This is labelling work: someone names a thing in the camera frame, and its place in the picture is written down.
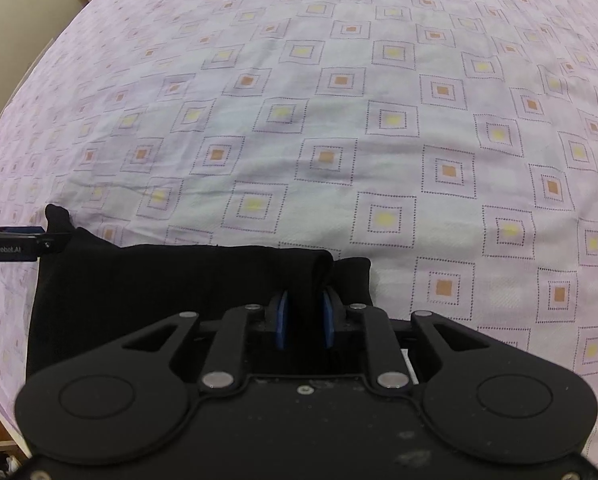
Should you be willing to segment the purple patterned bed sheet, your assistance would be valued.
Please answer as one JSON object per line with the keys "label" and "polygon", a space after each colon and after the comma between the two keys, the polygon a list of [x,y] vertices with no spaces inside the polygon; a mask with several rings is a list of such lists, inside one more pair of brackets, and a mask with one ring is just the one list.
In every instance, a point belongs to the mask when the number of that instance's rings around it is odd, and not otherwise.
{"label": "purple patterned bed sheet", "polygon": [[598,0],[92,0],[0,115],[0,224],[49,204],[367,257],[598,398]]}

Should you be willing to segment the black pants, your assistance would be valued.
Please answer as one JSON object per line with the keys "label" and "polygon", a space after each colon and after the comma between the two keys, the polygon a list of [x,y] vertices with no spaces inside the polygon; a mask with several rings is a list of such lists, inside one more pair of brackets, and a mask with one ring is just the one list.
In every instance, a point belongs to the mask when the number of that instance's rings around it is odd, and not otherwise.
{"label": "black pants", "polygon": [[38,267],[26,376],[135,333],[183,311],[219,320],[278,295],[335,292],[343,304],[372,304],[371,261],[327,250],[265,246],[118,247],[45,209],[47,229],[67,244]]}

